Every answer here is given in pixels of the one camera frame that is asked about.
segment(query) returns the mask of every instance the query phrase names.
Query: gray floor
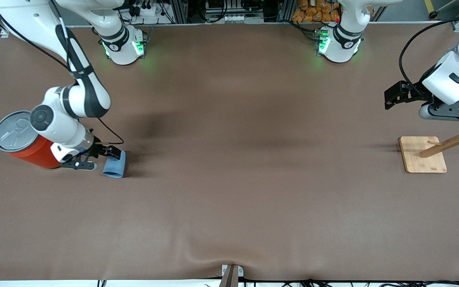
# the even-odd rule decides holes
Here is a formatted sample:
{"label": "gray floor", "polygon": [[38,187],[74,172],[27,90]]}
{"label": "gray floor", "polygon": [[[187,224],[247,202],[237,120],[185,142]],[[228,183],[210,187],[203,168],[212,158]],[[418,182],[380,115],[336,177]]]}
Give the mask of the gray floor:
{"label": "gray floor", "polygon": [[[435,9],[445,5],[450,0],[432,0]],[[77,14],[59,7],[60,12],[69,26],[85,26],[88,24]],[[440,20],[446,20],[457,16],[459,4],[453,5],[450,9],[439,14]],[[429,11],[426,8],[424,0],[403,0],[400,4],[389,6],[382,17],[381,22],[418,22],[427,21]]]}

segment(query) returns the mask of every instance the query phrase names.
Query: black circular cap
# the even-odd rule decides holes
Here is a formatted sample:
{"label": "black circular cap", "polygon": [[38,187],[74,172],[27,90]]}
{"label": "black circular cap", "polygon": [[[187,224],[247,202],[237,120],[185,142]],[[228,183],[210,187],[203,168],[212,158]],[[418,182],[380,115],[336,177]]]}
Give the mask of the black circular cap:
{"label": "black circular cap", "polygon": [[53,118],[53,109],[46,105],[40,105],[33,109],[29,121],[37,131],[45,131],[51,122],[53,122]]}

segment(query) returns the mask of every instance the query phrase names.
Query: wooden stand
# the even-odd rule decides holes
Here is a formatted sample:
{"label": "wooden stand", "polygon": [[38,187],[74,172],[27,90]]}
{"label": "wooden stand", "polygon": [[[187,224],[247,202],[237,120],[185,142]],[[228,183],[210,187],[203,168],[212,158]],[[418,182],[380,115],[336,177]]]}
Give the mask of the wooden stand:
{"label": "wooden stand", "polygon": [[408,173],[446,173],[442,152],[459,145],[459,134],[444,142],[435,136],[402,136],[401,155]]}

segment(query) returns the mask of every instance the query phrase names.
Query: wooden post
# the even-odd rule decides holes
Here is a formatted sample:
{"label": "wooden post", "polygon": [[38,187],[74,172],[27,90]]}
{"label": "wooden post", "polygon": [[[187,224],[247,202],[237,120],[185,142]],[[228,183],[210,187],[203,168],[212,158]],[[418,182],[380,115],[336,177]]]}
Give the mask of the wooden post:
{"label": "wooden post", "polygon": [[437,153],[441,153],[445,151],[446,149],[455,147],[457,145],[459,145],[459,135],[453,136],[452,138],[441,142],[441,145],[434,145],[433,147],[430,147],[429,149],[425,149],[424,151],[419,153],[419,156],[422,158],[427,158]]}

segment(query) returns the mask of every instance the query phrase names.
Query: yellow strip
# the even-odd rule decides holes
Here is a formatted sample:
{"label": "yellow strip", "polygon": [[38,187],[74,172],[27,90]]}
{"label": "yellow strip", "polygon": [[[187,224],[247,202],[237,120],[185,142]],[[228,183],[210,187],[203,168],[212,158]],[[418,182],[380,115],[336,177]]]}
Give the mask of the yellow strip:
{"label": "yellow strip", "polygon": [[435,9],[433,8],[432,0],[424,0],[424,3],[426,4],[426,9],[428,9],[428,13],[435,11]]}

